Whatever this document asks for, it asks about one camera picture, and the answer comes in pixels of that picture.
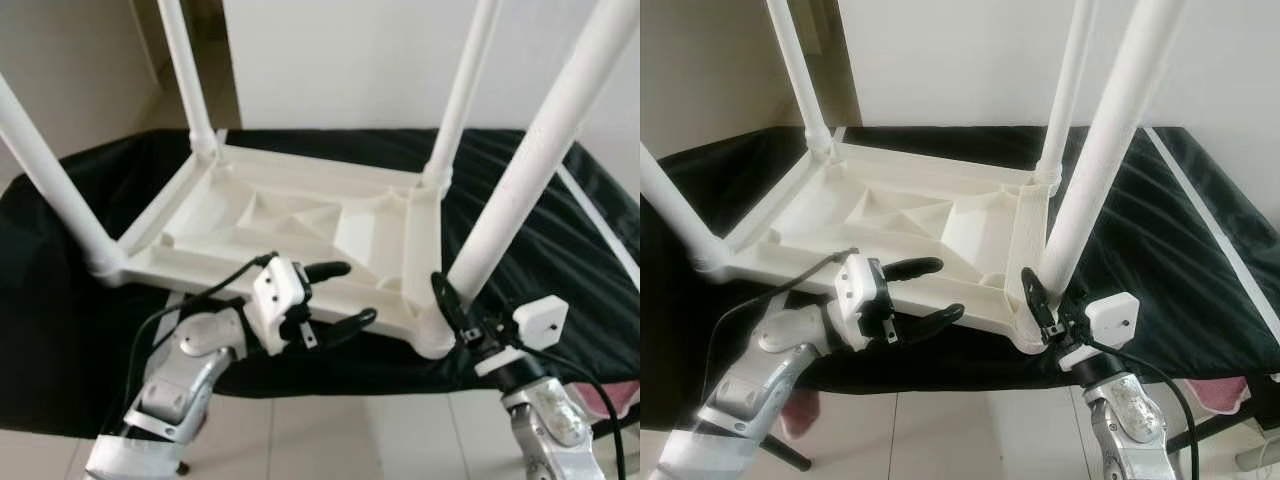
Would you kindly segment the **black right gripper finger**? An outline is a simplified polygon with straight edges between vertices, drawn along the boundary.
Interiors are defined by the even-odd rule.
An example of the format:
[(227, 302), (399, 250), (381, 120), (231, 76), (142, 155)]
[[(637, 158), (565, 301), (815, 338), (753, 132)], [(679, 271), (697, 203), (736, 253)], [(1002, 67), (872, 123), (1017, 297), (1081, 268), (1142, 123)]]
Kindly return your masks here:
[(1027, 311), (1032, 320), (1042, 332), (1050, 332), (1056, 325), (1056, 320), (1050, 310), (1050, 297), (1032, 268), (1023, 268), (1020, 271), (1021, 288), (1024, 292)]
[(433, 271), (429, 276), (431, 292), (436, 300), (440, 316), (456, 337), (471, 328), (471, 320), (465, 312), (462, 300), (457, 289), (451, 284), (443, 271)]

